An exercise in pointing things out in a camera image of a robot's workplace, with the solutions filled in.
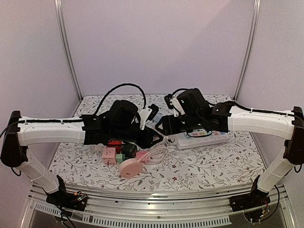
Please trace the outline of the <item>pink plug adapter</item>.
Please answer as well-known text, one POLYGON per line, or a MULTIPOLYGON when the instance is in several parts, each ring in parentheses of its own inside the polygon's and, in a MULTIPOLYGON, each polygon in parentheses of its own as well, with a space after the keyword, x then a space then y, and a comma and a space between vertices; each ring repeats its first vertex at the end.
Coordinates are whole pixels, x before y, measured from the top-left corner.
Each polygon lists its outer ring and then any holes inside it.
POLYGON ((147 162, 150 160, 147 151, 140 151, 140 152, 137 152, 136 155, 135 155, 135 158, 136 158, 139 162, 144 162, 144 163, 147 163, 147 162))

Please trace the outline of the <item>dark green cube socket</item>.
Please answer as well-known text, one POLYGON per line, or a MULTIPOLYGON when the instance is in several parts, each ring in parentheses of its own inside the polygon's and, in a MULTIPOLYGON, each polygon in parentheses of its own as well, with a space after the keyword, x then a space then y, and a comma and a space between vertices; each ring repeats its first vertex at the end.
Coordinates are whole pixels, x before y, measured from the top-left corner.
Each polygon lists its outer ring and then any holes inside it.
POLYGON ((125 155, 126 159, 134 158, 138 149, 135 144, 126 144, 122 147, 121 152, 125 155))

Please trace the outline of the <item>white colourful power strip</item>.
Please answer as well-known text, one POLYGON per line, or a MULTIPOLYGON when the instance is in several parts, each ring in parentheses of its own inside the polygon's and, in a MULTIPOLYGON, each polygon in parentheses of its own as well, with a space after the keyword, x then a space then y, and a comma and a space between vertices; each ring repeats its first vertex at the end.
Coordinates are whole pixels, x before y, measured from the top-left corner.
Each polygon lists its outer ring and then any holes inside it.
POLYGON ((229 141, 227 133, 217 131, 206 132, 205 130, 197 130, 191 133, 180 133, 177 134, 175 138, 179 149, 191 149, 227 143, 229 141))

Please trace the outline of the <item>green beige socket adapter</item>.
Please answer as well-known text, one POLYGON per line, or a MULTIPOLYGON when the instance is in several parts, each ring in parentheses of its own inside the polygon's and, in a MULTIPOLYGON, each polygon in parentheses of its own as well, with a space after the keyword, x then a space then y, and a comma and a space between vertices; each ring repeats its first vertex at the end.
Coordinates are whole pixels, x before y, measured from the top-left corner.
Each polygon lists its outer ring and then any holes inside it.
POLYGON ((116 154, 115 158, 116 158, 116 162, 117 163, 122 163, 122 162, 124 162, 126 160, 126 156, 123 153, 116 154))

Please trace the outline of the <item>pink round cable reel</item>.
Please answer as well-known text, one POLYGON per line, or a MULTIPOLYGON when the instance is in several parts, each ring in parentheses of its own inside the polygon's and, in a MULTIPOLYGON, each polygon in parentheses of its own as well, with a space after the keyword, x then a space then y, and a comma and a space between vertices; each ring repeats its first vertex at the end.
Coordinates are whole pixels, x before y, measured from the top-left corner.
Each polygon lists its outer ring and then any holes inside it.
POLYGON ((119 165, 119 173, 122 178, 131 178, 141 173, 143 165, 136 159, 131 158, 119 165))

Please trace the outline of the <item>red cube socket adapter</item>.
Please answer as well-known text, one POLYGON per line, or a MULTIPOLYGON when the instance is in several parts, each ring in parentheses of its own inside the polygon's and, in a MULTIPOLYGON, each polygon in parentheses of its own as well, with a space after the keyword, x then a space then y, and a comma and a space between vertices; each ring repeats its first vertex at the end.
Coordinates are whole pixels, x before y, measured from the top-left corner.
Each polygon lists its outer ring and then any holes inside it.
POLYGON ((121 142, 121 141, 110 141, 107 143, 107 146, 109 146, 109 147, 116 147, 116 146, 120 147, 122 145, 123 145, 123 142, 121 142))

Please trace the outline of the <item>light pink cube socket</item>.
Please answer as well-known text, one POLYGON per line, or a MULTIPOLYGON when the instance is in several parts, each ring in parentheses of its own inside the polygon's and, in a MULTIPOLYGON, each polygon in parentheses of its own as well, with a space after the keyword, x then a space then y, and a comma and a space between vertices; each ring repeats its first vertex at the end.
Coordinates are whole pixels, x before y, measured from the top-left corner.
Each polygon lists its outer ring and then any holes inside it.
POLYGON ((102 152, 102 160, 106 165, 117 164, 116 162, 116 148, 105 147, 102 152))

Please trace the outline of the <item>blue power strip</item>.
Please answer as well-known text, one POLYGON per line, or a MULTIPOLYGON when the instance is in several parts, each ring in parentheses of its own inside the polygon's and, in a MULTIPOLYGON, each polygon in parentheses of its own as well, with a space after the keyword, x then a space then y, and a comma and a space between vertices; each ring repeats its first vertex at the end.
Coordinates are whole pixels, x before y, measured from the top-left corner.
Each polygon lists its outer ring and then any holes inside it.
POLYGON ((163 114, 162 113, 157 113, 155 116, 154 116, 154 118, 153 118, 153 122, 154 123, 158 123, 160 120, 161 120, 161 118, 163 117, 163 114))

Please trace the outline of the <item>white plug block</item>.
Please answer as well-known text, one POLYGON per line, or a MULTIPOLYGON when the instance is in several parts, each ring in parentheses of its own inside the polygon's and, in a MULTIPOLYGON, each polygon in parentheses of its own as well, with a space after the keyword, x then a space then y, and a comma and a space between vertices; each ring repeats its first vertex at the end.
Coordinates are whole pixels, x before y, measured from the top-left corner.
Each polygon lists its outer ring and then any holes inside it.
POLYGON ((165 136, 164 137, 164 145, 165 146, 171 146, 171 145, 176 146, 177 145, 177 139, 176 139, 176 137, 165 136))

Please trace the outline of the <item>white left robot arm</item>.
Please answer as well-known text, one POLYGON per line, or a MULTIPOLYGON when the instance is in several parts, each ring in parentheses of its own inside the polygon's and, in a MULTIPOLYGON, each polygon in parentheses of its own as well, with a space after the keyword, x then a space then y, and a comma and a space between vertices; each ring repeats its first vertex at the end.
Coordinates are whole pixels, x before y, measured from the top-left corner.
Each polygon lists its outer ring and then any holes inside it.
POLYGON ((107 145, 114 140, 149 149, 163 140, 159 133, 146 126, 146 121, 155 113, 154 107, 147 106, 146 101, 143 109, 139 110, 126 100, 114 101, 110 109, 101 114, 95 111, 63 119, 34 119, 21 116, 20 111, 13 111, 7 127, 0 134, 3 138, 0 160, 4 165, 26 174, 60 206, 67 206, 71 194, 66 192, 64 181, 49 172, 28 151, 28 146, 60 142, 107 145))

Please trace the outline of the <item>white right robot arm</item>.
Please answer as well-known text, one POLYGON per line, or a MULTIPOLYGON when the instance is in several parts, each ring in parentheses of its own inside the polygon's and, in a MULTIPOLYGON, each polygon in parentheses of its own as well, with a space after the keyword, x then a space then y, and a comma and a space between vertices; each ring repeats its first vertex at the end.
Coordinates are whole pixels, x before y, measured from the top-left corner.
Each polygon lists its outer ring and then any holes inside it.
POLYGON ((304 163, 304 114, 300 107, 272 111, 243 107, 234 101, 212 104, 197 88, 179 89, 179 92, 177 97, 165 96, 167 107, 174 113, 163 116, 155 126, 166 136, 203 129, 261 133, 285 140, 282 152, 256 178, 251 193, 246 195, 249 207, 256 207, 292 168, 304 163))

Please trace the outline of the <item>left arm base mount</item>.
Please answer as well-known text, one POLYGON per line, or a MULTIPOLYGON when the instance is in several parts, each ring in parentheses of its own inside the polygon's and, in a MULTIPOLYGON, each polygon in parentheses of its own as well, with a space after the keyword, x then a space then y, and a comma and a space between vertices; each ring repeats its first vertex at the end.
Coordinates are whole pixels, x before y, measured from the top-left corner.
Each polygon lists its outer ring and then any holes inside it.
POLYGON ((59 187, 54 193, 47 193, 46 202, 58 206, 60 208, 68 208, 78 211, 85 211, 88 195, 77 191, 69 193, 66 191, 65 183, 61 177, 57 175, 59 187))

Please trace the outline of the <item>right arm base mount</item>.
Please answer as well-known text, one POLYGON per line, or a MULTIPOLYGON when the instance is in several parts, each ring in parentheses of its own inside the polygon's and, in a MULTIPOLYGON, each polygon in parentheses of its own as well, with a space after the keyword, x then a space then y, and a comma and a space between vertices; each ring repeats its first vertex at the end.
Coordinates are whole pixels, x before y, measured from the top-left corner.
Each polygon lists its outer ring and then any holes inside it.
POLYGON ((259 178, 260 175, 255 178, 249 193, 229 198, 229 205, 233 212, 251 209, 270 203, 269 192, 263 192, 257 188, 259 178))

